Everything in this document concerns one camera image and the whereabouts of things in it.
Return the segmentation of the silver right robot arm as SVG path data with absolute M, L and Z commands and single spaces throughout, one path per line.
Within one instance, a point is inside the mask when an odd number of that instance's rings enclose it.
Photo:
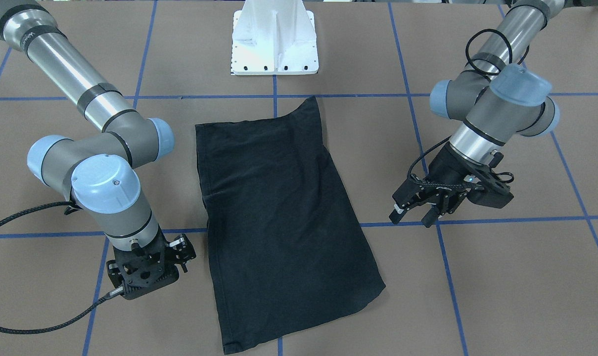
M 49 135 L 27 155 L 30 171 L 84 210 L 113 246 L 107 273 L 127 300 L 176 282 L 195 250 L 185 235 L 167 241 L 135 169 L 172 152 L 175 137 L 161 119 L 145 119 L 70 43 L 34 0 L 0 0 L 0 40 L 39 67 L 98 134 L 74 140 Z

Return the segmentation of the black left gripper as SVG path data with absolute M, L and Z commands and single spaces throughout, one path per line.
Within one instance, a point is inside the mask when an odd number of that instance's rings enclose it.
M 423 178 L 414 174 L 416 164 L 436 148 L 441 150 L 428 166 L 428 174 Z M 407 212 L 425 203 L 431 205 L 421 219 L 426 228 L 441 216 L 452 214 L 463 200 L 484 207 L 505 207 L 514 198 L 509 186 L 514 175 L 493 171 L 502 159 L 503 154 L 493 150 L 491 162 L 477 164 L 460 156 L 447 141 L 435 144 L 412 162 L 403 184 L 392 194 L 391 223 L 397 225 Z

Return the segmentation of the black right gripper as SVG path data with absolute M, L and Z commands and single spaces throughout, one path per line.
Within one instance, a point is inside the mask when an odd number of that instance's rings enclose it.
M 179 279 L 175 265 L 187 273 L 186 263 L 195 259 L 194 245 L 187 236 L 168 243 L 162 231 L 142 248 L 140 255 L 113 249 L 115 258 L 106 262 L 107 276 L 125 300 L 133 300 L 164 288 Z

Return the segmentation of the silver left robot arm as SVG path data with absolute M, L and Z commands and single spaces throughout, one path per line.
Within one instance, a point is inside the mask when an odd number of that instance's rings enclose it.
M 513 199 L 509 183 L 494 169 L 514 135 L 539 137 L 560 120 L 550 97 L 552 84 L 522 67 L 529 45 L 562 9 L 565 0 L 516 0 L 490 37 L 454 80 L 441 81 L 430 93 L 430 109 L 460 122 L 453 135 L 435 145 L 439 153 L 421 178 L 409 169 L 394 192 L 389 218 L 398 224 L 412 208 L 429 205 L 422 223 L 430 227 L 452 214 L 463 200 L 503 208 Z

